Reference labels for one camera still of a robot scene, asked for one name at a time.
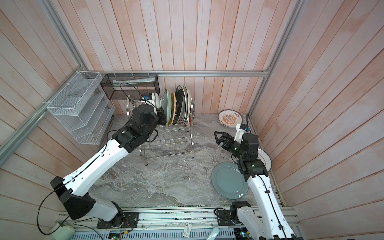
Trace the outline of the silver metal dish rack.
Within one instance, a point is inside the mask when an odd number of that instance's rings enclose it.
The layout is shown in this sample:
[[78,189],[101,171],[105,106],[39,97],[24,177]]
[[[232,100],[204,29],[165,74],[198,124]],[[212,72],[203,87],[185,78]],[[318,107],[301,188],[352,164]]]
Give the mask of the silver metal dish rack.
[[162,157],[171,157],[191,154],[195,157],[195,147],[193,140],[192,126],[194,124],[194,101],[191,114],[191,123],[189,117],[185,124],[175,124],[171,126],[158,126],[159,135],[151,143],[144,143],[139,147],[139,153],[147,166],[147,160],[158,159]]

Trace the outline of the yellow woven bamboo tray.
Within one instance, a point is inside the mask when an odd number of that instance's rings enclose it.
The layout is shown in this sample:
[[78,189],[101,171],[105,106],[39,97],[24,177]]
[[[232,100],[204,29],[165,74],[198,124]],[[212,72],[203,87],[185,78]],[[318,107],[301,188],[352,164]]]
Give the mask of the yellow woven bamboo tray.
[[175,114],[176,114],[176,95],[174,92],[171,93],[171,116],[168,121],[168,125],[171,126],[173,125],[174,119],[175,119]]

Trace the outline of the cream floral plate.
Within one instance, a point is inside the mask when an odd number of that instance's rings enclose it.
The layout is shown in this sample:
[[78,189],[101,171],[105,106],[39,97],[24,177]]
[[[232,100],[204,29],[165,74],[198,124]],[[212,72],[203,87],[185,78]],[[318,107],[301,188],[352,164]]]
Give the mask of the cream floral plate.
[[187,89],[187,93],[188,93],[188,102],[189,102],[188,117],[189,117],[189,123],[191,123],[191,114],[192,114],[192,110],[193,110],[193,100],[192,100],[192,95],[191,95],[191,92],[189,89]]

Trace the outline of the orange sunburst plate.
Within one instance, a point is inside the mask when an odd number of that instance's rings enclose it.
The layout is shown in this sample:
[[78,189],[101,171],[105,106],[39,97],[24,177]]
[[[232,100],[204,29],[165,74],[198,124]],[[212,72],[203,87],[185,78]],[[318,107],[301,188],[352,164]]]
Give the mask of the orange sunburst plate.
[[153,99],[155,101],[155,106],[156,108],[161,108],[162,107],[162,103],[161,103],[161,98],[160,96],[157,94],[157,93],[154,93],[153,94]]
[[223,110],[218,114],[218,118],[222,125],[230,128],[243,123],[242,115],[234,110]]

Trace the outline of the light green flower plate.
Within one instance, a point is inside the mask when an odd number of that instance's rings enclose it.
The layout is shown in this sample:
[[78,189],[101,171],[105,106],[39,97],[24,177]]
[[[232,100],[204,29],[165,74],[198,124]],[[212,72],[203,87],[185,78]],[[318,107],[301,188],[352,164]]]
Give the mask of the light green flower plate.
[[165,89],[164,93],[164,111],[166,115],[166,125],[169,125],[171,119],[171,110],[172,110],[172,100],[170,92]]

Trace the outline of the dark blue glazed plate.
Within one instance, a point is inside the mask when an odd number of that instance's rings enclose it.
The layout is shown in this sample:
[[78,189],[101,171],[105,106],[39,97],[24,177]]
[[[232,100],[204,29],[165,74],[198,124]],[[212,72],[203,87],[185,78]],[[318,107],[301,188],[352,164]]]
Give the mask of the dark blue glazed plate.
[[182,86],[177,86],[175,97],[176,97],[176,113],[173,121],[174,125],[178,123],[178,120],[182,111],[182,107],[183,107],[184,89]]

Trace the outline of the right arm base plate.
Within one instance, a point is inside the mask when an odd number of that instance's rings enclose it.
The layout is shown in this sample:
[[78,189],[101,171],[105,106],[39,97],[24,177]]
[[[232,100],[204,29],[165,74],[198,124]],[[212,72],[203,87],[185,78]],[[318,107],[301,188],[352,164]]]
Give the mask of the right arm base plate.
[[232,210],[225,210],[224,208],[214,209],[214,214],[217,217],[219,226],[241,226],[242,223],[237,219],[237,215]]

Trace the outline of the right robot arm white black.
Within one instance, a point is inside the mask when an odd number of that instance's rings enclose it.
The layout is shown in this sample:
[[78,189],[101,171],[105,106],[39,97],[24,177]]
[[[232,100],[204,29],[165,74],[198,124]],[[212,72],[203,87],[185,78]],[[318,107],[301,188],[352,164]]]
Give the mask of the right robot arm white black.
[[298,240],[289,226],[274,194],[269,176],[270,158],[259,148],[259,137],[245,130],[237,130],[232,137],[226,132],[215,132],[215,141],[237,159],[236,164],[252,191],[259,213],[248,202],[234,202],[232,222],[242,224],[254,240]]

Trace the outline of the green rim white plate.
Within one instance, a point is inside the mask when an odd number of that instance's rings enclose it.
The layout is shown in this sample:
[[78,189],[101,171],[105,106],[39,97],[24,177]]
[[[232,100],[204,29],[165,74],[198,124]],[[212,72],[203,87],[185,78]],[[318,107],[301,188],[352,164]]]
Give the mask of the green rim white plate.
[[179,115],[179,124],[185,124],[188,118],[188,93],[185,86],[182,87],[182,110]]

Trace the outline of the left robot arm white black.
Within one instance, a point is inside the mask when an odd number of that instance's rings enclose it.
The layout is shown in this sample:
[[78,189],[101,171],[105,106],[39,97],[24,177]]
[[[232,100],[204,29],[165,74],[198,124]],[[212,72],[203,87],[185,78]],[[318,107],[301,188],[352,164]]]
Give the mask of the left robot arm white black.
[[107,222],[112,228],[124,224],[124,212],[113,201],[104,202],[89,193],[92,185],[115,163],[132,153],[143,143],[153,141],[151,135],[158,125],[165,125],[167,116],[162,108],[151,104],[140,105],[126,124],[106,141],[93,157],[71,174],[51,180],[53,193],[57,195],[73,220],[91,216]]

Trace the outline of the grey green large plate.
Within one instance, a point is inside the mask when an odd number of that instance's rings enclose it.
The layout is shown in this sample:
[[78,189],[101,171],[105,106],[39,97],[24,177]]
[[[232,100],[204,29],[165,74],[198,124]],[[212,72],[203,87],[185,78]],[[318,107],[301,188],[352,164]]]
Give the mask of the grey green large plate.
[[216,165],[212,171],[211,180],[214,189],[227,199],[240,199],[249,190],[249,186],[240,173],[238,166],[232,162],[223,162]]

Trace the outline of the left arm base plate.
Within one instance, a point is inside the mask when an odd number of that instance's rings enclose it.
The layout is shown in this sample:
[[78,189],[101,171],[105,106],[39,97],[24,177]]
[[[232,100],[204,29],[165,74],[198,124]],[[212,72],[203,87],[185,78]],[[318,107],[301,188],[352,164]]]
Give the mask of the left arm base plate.
[[136,229],[138,227],[139,212],[124,212],[123,229]]

